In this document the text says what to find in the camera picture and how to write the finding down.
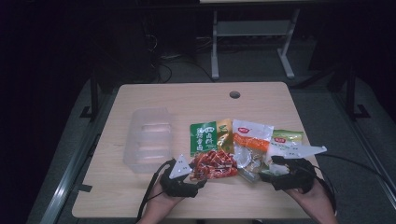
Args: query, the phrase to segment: gray carpet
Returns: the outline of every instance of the gray carpet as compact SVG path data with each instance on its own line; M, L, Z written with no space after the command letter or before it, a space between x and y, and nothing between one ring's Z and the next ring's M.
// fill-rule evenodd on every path
M219 82L234 81L283 81L289 85L299 83L313 74L307 67L314 41L294 42L288 53L291 67L296 78L285 77L280 60L276 56L276 43L269 43L255 50L240 50L219 55ZM172 71L169 83L210 82L209 53L197 55L196 61L182 57L164 63ZM163 79L170 75L169 69L161 67ZM345 91L334 94L325 88L329 77L325 77L303 90L291 90L291 96L297 107L306 135L313 146L326 146L328 154L341 156L353 161L373 166L367 156L356 129L361 130L367 142L375 150L375 155L383 162L389 175L396 176L396 125L376 101L367 84L358 80L356 103L363 104L370 119L358 119L351 122L344 112ZM96 122L104 125L106 116L117 94L100 93L101 118ZM84 106L90 104L89 83L85 85L78 97L56 155L37 197L28 223L39 223L56 190L73 153L79 149L81 142L90 133L92 123L81 119L79 114ZM317 156L320 168L326 173L336 187L338 219L340 223L392 223L396 220L396 210L380 185L379 179L350 162L334 158ZM59 215L57 223L132 223L131 219L77 219L71 215L71 208L77 196L77 188L89 165L85 162L76 184L70 189L69 197ZM221 220L209 220L207 223L224 223ZM312 220L264 220L264 223L313 223Z

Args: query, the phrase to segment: metal stand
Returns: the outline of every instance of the metal stand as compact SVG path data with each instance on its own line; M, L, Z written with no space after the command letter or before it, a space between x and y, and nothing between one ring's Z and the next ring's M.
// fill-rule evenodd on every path
M211 54L212 78L219 79L218 36L241 35L285 35L282 49L278 49L279 59L288 78L294 78L289 60L286 56L300 9L295 9L290 20L284 21L218 21L218 12L213 14L213 46Z
M294 73L293 73L293 70L291 69L289 60L288 60L288 58L286 56L286 53L288 52L290 41L291 41L291 38L293 36L294 29L296 27L297 18L298 18L299 14L300 14L300 9L295 9L294 13L293 13L293 16L291 18L290 24L289 24L288 31L286 33L285 44L283 45L282 49L278 49L277 50L277 54L279 56L279 59L282 62L283 68L285 69L286 77L288 77L290 79L294 78Z

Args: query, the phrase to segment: table surface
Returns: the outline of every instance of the table surface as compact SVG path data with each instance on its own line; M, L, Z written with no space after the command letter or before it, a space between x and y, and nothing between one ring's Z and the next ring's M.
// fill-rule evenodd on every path
M230 97L239 91L240 98ZM142 84L120 88L73 207L75 217L136 217L152 174L135 174L123 161L134 111L167 107L172 116L172 154L189 160L190 125L220 119L241 119L303 131L286 84L239 82ZM309 145L307 136L304 145ZM315 157L308 158L318 165ZM248 183L237 175L208 180L195 198L181 202L170 218L305 218L303 209L268 183Z

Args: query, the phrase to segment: red spicy snack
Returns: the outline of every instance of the red spicy snack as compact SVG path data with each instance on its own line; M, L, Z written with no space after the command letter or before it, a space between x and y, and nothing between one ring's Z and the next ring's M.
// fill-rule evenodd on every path
M233 155L223 150L197 153L191 164L194 167L191 180L216 179L238 174Z

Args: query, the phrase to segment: hand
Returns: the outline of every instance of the hand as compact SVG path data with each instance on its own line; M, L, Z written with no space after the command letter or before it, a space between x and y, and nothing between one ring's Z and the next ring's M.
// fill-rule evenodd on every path
M163 188L160 185L161 176L158 177L157 182L155 183L154 187L151 190L149 198L158 195L159 193L163 192ZM161 193L160 195L150 199L146 205L145 214L142 216L139 224L153 224L159 223L163 220L172 209L180 203L184 198L180 197L170 197L165 192Z
M306 194L302 194L301 189L287 189L285 192L317 223L338 223L327 192L316 179Z

